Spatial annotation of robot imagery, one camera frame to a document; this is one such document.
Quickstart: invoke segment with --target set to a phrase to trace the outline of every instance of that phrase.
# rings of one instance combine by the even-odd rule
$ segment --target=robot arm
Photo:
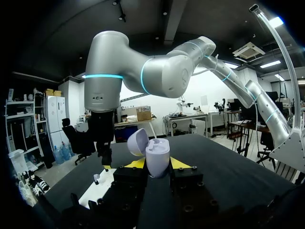
[[[190,77],[201,62],[204,67],[213,69],[246,107],[257,103],[257,108],[268,125],[274,140],[275,149],[295,132],[287,124],[284,116],[265,93],[261,86],[249,81],[245,86],[238,76],[222,61],[211,56],[216,48],[213,41],[206,37],[179,45],[167,55],[150,58],[132,50],[126,35],[116,31],[97,34],[92,41],[85,79],[85,107],[91,110],[88,121],[89,132],[99,145],[98,151],[109,149],[113,139],[113,110],[120,105],[122,81],[132,91],[177,98],[185,92]],[[297,158],[292,160],[285,153],[278,153],[286,164],[304,171],[304,139],[300,133]]]

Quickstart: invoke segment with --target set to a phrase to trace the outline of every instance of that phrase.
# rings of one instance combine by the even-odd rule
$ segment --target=yellow tape
[[[181,161],[178,161],[177,159],[171,157],[171,163],[173,166],[173,169],[177,169],[177,168],[191,168],[191,166],[182,163]]]
[[[111,166],[104,166],[105,169],[111,169]]]
[[[137,161],[132,161],[129,165],[126,165],[124,167],[126,168],[143,168],[144,167],[144,163],[145,163],[145,158],[142,157],[141,159],[137,160]]]

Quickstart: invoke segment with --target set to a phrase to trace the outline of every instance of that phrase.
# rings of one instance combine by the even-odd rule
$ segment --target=shoe
[[[25,184],[30,185],[30,177],[27,171],[23,171],[22,177],[23,180],[25,181]]]
[[[33,207],[37,203],[37,199],[34,197],[30,187],[28,185],[25,185],[23,181],[19,181],[18,188],[25,202],[31,207]]]
[[[32,191],[35,196],[39,197],[43,195],[42,189],[38,186],[38,183],[36,183],[34,180],[30,179],[30,187],[32,188]]]
[[[50,186],[40,177],[36,176],[32,171],[29,171],[29,176],[31,180],[34,180],[39,188],[44,192],[47,193],[50,190]]]

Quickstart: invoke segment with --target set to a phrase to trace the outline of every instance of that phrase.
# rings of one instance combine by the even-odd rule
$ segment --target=office chair
[[[74,127],[70,125],[69,118],[64,118],[62,120],[62,126],[62,130],[71,143],[73,153],[79,154],[78,159],[75,161],[75,165],[77,165],[77,162],[82,158],[86,159],[95,152],[94,143],[89,139],[88,134],[77,132]]]
[[[257,163],[259,164],[259,163],[269,159],[269,161],[272,161],[273,169],[275,169],[275,167],[276,167],[275,160],[274,160],[274,158],[269,157],[269,154],[275,148],[273,145],[273,139],[272,139],[271,133],[262,132],[261,144],[266,146],[266,148],[264,148],[264,151],[257,152],[257,157],[261,157],[261,154],[264,155],[264,157],[262,157],[260,160],[258,160]]]

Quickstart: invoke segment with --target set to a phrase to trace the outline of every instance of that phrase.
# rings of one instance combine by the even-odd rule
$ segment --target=water bottle
[[[62,152],[62,155],[63,155],[63,159],[65,159],[65,161],[68,161],[68,160],[71,159],[69,147],[65,146],[64,142],[62,142],[61,152]]]
[[[74,156],[75,153],[73,153],[73,151],[72,151],[72,147],[71,147],[71,143],[70,143],[70,142],[69,142],[69,144],[68,144],[68,147],[69,147],[71,156]]]
[[[56,146],[54,146],[53,155],[54,155],[55,161],[58,165],[60,165],[64,162],[61,150],[58,149]]]

